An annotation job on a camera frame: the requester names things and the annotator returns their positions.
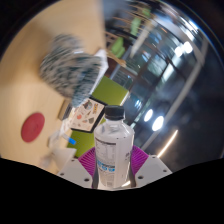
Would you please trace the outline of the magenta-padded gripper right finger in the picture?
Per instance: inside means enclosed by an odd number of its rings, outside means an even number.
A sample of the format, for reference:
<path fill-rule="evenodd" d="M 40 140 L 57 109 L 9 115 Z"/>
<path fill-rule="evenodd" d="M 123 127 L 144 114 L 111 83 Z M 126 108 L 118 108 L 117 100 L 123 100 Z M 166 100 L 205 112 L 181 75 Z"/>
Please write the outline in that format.
<path fill-rule="evenodd" d="M 172 171 L 156 156 L 148 155 L 134 146 L 130 163 L 130 181 L 132 188 L 140 188 L 157 181 Z"/>

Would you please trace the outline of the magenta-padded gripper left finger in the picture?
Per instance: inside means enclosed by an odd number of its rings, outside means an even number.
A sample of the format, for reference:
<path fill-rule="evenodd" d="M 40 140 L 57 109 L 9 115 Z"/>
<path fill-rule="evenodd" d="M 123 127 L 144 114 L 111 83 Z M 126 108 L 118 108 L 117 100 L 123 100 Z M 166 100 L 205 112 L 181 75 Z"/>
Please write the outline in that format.
<path fill-rule="evenodd" d="M 70 148 L 56 151 L 57 175 L 81 187 L 97 189 L 99 177 L 95 149 L 91 148 L 79 158 L 74 157 L 75 152 Z"/>

